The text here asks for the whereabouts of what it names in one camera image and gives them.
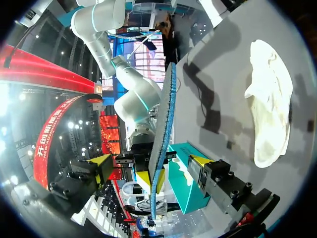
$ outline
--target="screw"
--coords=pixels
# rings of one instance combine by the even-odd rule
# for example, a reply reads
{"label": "screw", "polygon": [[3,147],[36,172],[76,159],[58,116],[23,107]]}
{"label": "screw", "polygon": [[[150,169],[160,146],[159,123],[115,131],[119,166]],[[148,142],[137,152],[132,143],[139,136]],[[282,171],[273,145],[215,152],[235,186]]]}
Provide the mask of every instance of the screw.
{"label": "screw", "polygon": [[64,191],[63,191],[63,194],[65,195],[65,196],[67,196],[68,194],[69,194],[69,189],[65,189]]}
{"label": "screw", "polygon": [[23,200],[23,205],[27,206],[27,205],[29,205],[29,204],[30,204],[30,201],[29,201],[29,200],[27,200],[27,199]]}
{"label": "screw", "polygon": [[56,182],[51,182],[51,183],[50,183],[51,188],[56,187],[56,185],[57,185],[57,183],[56,183]]}
{"label": "screw", "polygon": [[81,181],[83,181],[83,180],[86,179],[86,176],[85,176],[85,175],[80,175],[80,176],[79,176],[79,179],[80,179]]}
{"label": "screw", "polygon": [[246,187],[249,187],[249,188],[252,187],[252,183],[247,182],[247,183],[246,183]]}
{"label": "screw", "polygon": [[230,193],[230,197],[231,197],[231,198],[236,198],[238,195],[239,195],[239,191],[238,191],[238,190],[233,190],[233,191]]}
{"label": "screw", "polygon": [[222,179],[222,176],[221,175],[217,175],[216,178],[215,178],[215,181],[216,182],[220,182]]}

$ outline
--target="yellow block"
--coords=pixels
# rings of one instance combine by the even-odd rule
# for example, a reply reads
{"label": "yellow block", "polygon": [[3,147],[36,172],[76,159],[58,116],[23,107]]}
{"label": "yellow block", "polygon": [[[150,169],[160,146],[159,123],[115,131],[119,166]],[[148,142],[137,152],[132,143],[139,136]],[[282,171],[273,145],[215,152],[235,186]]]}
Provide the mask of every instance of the yellow block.
{"label": "yellow block", "polygon": [[105,154],[105,155],[101,155],[99,157],[87,160],[87,161],[91,161],[94,162],[96,164],[98,164],[98,166],[106,159],[108,159],[109,157],[111,157],[111,154]]}
{"label": "yellow block", "polygon": [[160,190],[162,189],[164,179],[165,179],[165,169],[162,169],[160,171],[159,178],[158,178],[157,194],[159,194]]}
{"label": "yellow block", "polygon": [[[87,160],[87,161],[94,162],[94,163],[98,164],[98,166],[99,166],[103,161],[105,161],[108,158],[111,158],[111,154],[101,155],[99,157],[96,157],[96,158],[93,158],[93,159],[90,159],[90,160]],[[99,174],[96,175],[96,182],[98,184],[101,183],[101,179],[100,179],[100,175]]]}
{"label": "yellow block", "polygon": [[[137,176],[137,182],[138,184],[148,193],[151,194],[151,182],[150,182],[150,177],[149,173],[147,171],[141,171],[141,172],[136,172]],[[157,185],[157,194],[159,194],[160,190],[162,189],[163,183],[165,179],[165,169],[162,169],[159,178],[158,178],[158,185]]]}
{"label": "yellow block", "polygon": [[214,162],[214,160],[207,159],[207,158],[197,156],[197,155],[190,155],[190,157],[192,157],[192,159],[196,160],[202,167],[204,166],[204,164],[207,164],[209,162]]}

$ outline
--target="white robotic arm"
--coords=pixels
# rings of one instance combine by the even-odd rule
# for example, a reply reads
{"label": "white robotic arm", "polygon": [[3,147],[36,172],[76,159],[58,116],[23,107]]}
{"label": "white robotic arm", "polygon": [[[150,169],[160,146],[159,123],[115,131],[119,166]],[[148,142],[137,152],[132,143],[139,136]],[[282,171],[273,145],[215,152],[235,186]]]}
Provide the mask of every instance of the white robotic arm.
{"label": "white robotic arm", "polygon": [[110,77],[116,74],[122,86],[129,91],[114,103],[116,113],[134,130],[139,123],[149,124],[148,132],[155,130],[148,121],[149,110],[160,102],[159,86],[133,69],[123,56],[112,58],[106,33],[123,25],[125,0],[77,0],[77,3],[85,8],[73,15],[72,31],[84,41],[103,75]]}

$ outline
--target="gray table surface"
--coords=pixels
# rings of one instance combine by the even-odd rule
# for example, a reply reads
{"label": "gray table surface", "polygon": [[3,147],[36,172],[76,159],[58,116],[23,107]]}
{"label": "gray table surface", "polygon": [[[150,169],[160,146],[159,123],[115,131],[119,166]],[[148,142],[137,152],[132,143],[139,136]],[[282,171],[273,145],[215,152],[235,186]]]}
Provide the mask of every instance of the gray table surface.
{"label": "gray table surface", "polygon": [[[261,39],[281,56],[293,82],[292,119],[287,152],[268,168],[253,162],[254,124],[244,92],[251,84],[251,42]],[[189,141],[213,159],[231,164],[236,176],[267,188],[281,201],[266,219],[269,227],[293,203],[312,162],[316,118],[316,72],[303,39],[293,24],[266,0],[251,0],[233,11],[177,64],[179,90],[174,142]],[[210,201],[202,209],[211,229],[198,226],[195,237],[216,237],[230,221]]]}

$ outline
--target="red curved banner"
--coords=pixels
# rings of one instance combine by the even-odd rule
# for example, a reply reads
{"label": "red curved banner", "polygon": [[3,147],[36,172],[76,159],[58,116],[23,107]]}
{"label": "red curved banner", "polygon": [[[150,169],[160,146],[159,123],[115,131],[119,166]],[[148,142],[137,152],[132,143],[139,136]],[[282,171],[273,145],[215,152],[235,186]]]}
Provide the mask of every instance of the red curved banner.
{"label": "red curved banner", "polygon": [[39,134],[38,141],[36,142],[35,155],[34,155],[34,179],[39,182],[45,189],[48,189],[48,157],[51,147],[53,135],[56,127],[61,120],[62,116],[67,112],[68,108],[81,96],[68,99],[62,103],[50,115],[41,133]]}

